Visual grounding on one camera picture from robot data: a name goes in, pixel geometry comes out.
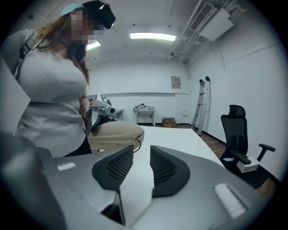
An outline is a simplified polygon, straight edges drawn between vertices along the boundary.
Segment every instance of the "brown hair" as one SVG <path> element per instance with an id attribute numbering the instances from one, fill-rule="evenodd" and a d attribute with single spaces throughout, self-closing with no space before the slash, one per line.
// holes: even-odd
<path id="1" fill-rule="evenodd" d="M 63 32 L 65 31 L 65 25 L 69 19 L 69 16 L 70 14 L 65 14 L 56 21 L 48 23 L 46 26 L 37 31 L 39 38 L 42 41 L 49 41 L 46 45 L 38 45 L 37 49 L 40 52 L 51 50 L 56 41 L 61 38 Z M 74 65 L 84 74 L 87 83 L 89 83 L 88 70 L 84 60 L 86 55 L 86 46 L 83 44 L 72 44 L 68 47 L 68 55 L 73 61 Z"/>

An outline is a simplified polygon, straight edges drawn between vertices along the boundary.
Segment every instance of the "fluorescent light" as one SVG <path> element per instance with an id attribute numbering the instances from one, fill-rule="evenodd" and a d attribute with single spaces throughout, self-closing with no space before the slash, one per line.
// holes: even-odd
<path id="1" fill-rule="evenodd" d="M 101 44 L 100 44 L 98 41 L 93 42 L 93 43 L 87 45 L 87 50 L 93 49 L 93 48 L 98 47 L 98 46 L 100 46 L 100 45 L 101 45 Z"/>
<path id="2" fill-rule="evenodd" d="M 157 33 L 130 33 L 131 39 L 161 39 L 168 41 L 175 41 L 176 36 L 168 34 L 157 34 Z"/>

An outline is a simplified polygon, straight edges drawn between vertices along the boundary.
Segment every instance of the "white t-shirt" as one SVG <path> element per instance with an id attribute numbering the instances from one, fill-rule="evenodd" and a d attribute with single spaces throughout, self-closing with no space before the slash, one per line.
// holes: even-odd
<path id="1" fill-rule="evenodd" d="M 80 99 L 86 93 L 83 73 L 72 61 L 51 51 L 30 51 L 20 69 L 20 85 L 31 102 L 18 126 L 18 134 L 53 157 L 75 151 L 84 141 Z"/>

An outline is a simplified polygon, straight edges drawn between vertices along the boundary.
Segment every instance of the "floor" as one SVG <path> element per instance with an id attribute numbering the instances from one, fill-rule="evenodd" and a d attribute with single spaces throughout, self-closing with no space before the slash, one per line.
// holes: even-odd
<path id="1" fill-rule="evenodd" d="M 191 128 L 191 126 L 184 124 L 184 125 L 178 125 L 177 128 Z M 204 133 L 202 133 L 201 139 L 210 147 L 210 149 L 220 159 L 226 147 Z M 268 178 L 265 181 L 265 183 L 257 189 L 257 192 L 259 193 L 260 197 L 265 200 L 271 197 L 275 193 L 276 189 L 277 185 L 270 178 Z"/>

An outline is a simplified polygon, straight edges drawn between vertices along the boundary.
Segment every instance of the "white desk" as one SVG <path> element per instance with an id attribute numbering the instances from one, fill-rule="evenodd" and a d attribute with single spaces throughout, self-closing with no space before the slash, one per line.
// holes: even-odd
<path id="1" fill-rule="evenodd" d="M 116 116 L 119 116 L 120 115 L 120 117 L 121 117 L 121 119 L 120 120 L 123 120 L 123 109 L 122 110 L 117 110 L 116 112 L 115 112 L 115 115 Z"/>
<path id="2" fill-rule="evenodd" d="M 223 164 L 192 129 L 159 128 L 142 126 L 144 141 L 134 154 L 133 166 L 123 181 L 120 191 L 125 210 L 126 223 L 132 225 L 137 216 L 150 205 L 154 187 L 153 172 L 150 168 L 150 146 L 157 145 L 203 157 L 217 164 Z"/>
<path id="3" fill-rule="evenodd" d="M 152 114 L 153 126 L 155 127 L 155 112 L 156 110 L 134 110 L 136 116 L 136 124 L 138 124 L 138 114 Z"/>

